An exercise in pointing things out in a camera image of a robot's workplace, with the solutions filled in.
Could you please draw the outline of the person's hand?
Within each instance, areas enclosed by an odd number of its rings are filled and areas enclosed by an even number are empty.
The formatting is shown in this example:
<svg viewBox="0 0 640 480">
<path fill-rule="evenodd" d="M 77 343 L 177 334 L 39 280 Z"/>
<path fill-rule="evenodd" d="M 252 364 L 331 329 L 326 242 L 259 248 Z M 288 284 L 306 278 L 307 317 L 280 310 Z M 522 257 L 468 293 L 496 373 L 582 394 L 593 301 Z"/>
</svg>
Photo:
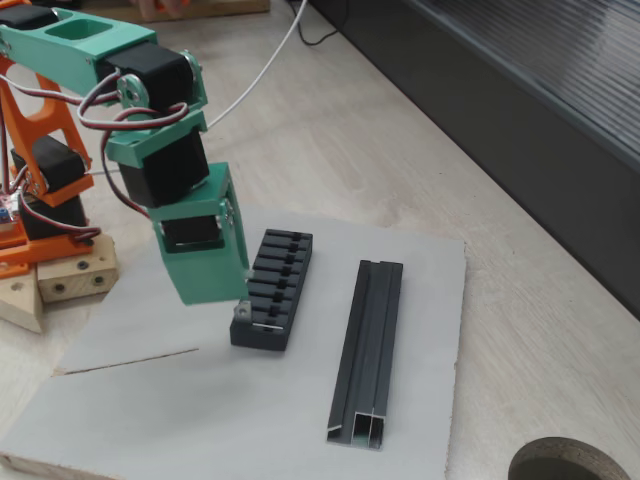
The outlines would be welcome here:
<svg viewBox="0 0 640 480">
<path fill-rule="evenodd" d="M 180 11 L 180 6 L 175 6 L 174 1 L 167 0 L 135 0 L 133 4 L 138 8 L 141 17 L 145 21 L 151 21 L 160 13 L 173 15 L 175 11 Z"/>
</svg>

